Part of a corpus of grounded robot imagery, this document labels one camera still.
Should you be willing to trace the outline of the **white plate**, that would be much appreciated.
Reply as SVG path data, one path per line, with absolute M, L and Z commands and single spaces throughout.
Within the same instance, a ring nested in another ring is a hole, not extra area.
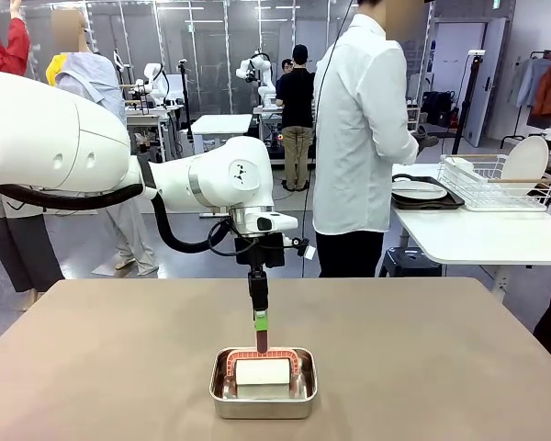
M 447 190 L 434 183 L 401 180 L 392 184 L 392 194 L 401 198 L 434 200 L 444 198 Z
M 540 179 L 546 170 L 548 159 L 546 141 L 541 137 L 527 137 L 510 151 L 500 177 L 511 180 Z

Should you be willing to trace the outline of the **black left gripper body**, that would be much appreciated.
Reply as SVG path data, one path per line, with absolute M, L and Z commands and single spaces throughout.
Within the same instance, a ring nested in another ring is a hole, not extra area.
M 248 266 L 249 273 L 285 265 L 285 249 L 281 233 L 234 239 L 236 262 Z

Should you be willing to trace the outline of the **person in white shirt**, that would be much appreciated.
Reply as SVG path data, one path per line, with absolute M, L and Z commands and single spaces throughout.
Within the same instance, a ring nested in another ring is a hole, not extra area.
M 413 164 L 407 62 L 399 40 L 424 0 L 357 0 L 347 30 L 317 64 L 313 228 L 320 274 L 373 277 L 391 210 L 392 168 Z

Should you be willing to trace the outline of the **person with dark hair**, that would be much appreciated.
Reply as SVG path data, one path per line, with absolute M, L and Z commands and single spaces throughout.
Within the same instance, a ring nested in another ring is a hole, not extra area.
M 279 93 L 281 81 L 286 74 L 289 74 L 294 68 L 294 63 L 291 59 L 284 59 L 281 62 L 281 75 L 278 77 L 275 83 L 275 90 Z

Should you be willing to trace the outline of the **black tripod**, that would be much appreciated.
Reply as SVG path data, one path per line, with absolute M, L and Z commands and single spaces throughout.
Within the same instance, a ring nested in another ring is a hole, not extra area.
M 177 68 L 179 70 L 179 73 L 181 75 L 181 80 L 182 80 L 184 110 L 186 114 L 186 136 L 190 142 L 193 142 L 194 135 L 192 132 L 192 123 L 190 118 L 189 95 L 188 95 L 187 78 L 186 78 L 186 63 L 187 63 L 187 59 L 181 59 L 177 64 Z

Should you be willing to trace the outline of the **person right hand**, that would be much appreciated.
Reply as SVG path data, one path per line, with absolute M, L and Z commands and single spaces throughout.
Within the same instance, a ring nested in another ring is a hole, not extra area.
M 419 152 L 425 148 L 433 147 L 438 144 L 439 139 L 434 135 L 429 135 L 423 126 L 420 126 L 413 134 L 413 137 L 419 145 Z

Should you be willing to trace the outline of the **black bag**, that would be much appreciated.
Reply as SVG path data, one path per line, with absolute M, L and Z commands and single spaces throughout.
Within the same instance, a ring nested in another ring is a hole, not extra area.
M 421 113 L 426 115 L 426 122 L 442 128 L 451 126 L 454 115 L 458 112 L 455 92 L 426 92 L 422 96 Z

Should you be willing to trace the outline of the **robot workbench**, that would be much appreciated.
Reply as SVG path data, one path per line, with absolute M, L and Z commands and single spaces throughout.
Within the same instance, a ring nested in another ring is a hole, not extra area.
M 253 109 L 253 118 L 257 122 L 258 138 L 265 144 L 268 152 L 281 149 L 282 108 L 262 106 Z

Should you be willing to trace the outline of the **white rectangular dish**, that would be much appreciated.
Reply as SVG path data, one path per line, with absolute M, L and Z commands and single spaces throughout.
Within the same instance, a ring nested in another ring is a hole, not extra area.
M 452 182 L 469 180 L 474 173 L 474 165 L 463 157 L 446 156 L 443 174 Z

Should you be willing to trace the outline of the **white standing desk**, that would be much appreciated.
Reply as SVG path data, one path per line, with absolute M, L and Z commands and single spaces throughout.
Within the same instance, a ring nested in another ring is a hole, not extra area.
M 252 122 L 252 114 L 204 115 L 197 119 L 191 130 L 194 154 L 220 147 L 229 138 L 244 135 Z

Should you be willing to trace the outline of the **white table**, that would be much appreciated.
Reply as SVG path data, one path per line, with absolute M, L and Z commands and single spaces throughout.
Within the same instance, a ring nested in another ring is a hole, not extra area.
M 504 300 L 512 268 L 551 266 L 551 215 L 546 212 L 477 212 L 395 209 L 400 244 L 413 240 L 448 266 L 495 266 L 492 294 Z

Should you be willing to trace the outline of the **black stool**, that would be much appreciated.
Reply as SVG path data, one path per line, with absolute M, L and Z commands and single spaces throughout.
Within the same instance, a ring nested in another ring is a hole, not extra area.
M 385 252 L 379 277 L 440 277 L 442 265 L 418 247 L 390 247 Z

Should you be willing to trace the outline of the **light blue hanging shirt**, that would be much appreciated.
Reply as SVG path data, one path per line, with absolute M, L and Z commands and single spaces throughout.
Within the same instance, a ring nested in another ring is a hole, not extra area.
M 515 100 L 516 107 L 532 106 L 541 78 L 551 66 L 547 58 L 531 58 L 523 67 L 522 81 Z

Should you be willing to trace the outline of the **white plate standing upright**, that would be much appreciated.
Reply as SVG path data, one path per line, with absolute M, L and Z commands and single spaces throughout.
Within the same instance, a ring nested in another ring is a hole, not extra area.
M 500 177 L 511 180 L 540 179 L 546 170 L 548 159 L 546 141 L 541 137 L 527 137 L 510 151 Z

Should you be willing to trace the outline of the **person in black cap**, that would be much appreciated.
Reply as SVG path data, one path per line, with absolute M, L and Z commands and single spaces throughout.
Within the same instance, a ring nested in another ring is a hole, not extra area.
M 282 108 L 282 136 L 285 156 L 286 191 L 309 188 L 308 154 L 312 142 L 314 74 L 307 69 L 308 48 L 298 44 L 292 51 L 293 67 L 285 73 L 276 91 L 276 104 Z

